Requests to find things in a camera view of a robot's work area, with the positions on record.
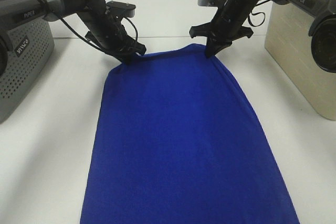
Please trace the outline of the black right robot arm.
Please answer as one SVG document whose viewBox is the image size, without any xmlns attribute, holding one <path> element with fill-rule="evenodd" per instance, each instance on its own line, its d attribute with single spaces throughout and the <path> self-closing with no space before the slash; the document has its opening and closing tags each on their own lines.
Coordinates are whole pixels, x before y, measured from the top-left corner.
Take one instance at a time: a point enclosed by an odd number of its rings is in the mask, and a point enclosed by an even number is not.
<svg viewBox="0 0 336 224">
<path fill-rule="evenodd" d="M 206 37 L 206 57 L 211 57 L 232 45 L 234 40 L 250 38 L 253 31 L 244 27 L 253 9 L 267 1 L 279 5 L 292 3 L 314 18 L 308 35 L 315 63 L 324 71 L 335 72 L 335 0 L 199 0 L 200 6 L 217 7 L 209 23 L 190 28 L 194 38 Z"/>
</svg>

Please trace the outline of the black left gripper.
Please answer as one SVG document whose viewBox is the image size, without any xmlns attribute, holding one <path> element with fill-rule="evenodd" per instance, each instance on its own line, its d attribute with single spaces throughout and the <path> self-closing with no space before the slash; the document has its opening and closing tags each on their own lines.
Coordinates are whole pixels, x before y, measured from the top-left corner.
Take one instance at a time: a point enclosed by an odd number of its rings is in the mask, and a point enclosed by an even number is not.
<svg viewBox="0 0 336 224">
<path fill-rule="evenodd" d="M 113 15 L 107 6 L 102 14 L 86 8 L 77 15 L 89 29 L 85 38 L 105 54 L 126 65 L 145 54 L 145 45 L 128 35 L 121 18 Z"/>
</svg>

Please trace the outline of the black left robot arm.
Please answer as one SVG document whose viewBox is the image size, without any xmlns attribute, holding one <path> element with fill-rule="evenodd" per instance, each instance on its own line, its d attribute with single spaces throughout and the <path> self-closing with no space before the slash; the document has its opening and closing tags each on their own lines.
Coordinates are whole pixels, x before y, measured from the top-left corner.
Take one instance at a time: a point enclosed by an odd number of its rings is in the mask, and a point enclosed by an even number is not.
<svg viewBox="0 0 336 224">
<path fill-rule="evenodd" d="M 134 16 L 136 6 L 106 0 L 1 0 L 1 73 L 8 64 L 8 53 L 15 46 L 8 33 L 37 19 L 63 20 L 77 14 L 88 28 L 84 42 L 128 63 L 133 56 L 143 56 L 145 45 L 130 37 L 121 21 Z"/>
</svg>

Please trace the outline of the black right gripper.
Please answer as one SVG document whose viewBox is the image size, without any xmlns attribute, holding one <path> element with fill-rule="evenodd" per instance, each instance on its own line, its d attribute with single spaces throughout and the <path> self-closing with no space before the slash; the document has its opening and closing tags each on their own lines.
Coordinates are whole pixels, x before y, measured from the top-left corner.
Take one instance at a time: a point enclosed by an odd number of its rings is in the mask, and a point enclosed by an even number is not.
<svg viewBox="0 0 336 224">
<path fill-rule="evenodd" d="M 254 7 L 260 0 L 227 0 L 217 7 L 217 11 L 208 23 L 192 26 L 189 34 L 192 38 L 206 37 L 205 56 L 210 58 L 230 47 L 234 40 L 251 37 L 251 28 L 243 26 Z"/>
</svg>

